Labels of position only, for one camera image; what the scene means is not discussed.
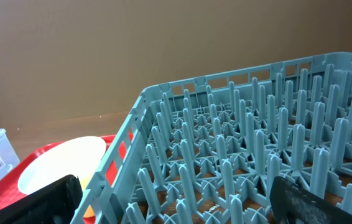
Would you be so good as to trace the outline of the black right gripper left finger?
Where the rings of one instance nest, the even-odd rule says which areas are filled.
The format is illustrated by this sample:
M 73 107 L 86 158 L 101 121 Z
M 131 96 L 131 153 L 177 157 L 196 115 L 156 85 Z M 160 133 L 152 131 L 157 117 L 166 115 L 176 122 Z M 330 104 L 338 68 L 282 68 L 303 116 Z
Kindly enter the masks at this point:
M 66 175 L 0 209 L 0 224 L 70 223 L 82 196 L 79 178 Z

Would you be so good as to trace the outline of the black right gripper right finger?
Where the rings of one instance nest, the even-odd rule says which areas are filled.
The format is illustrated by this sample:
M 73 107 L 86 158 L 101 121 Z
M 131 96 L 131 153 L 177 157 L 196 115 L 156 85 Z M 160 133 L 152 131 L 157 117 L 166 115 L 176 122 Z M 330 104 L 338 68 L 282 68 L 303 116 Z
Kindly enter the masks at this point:
M 277 176 L 269 194 L 276 223 L 352 223 L 352 214 Z

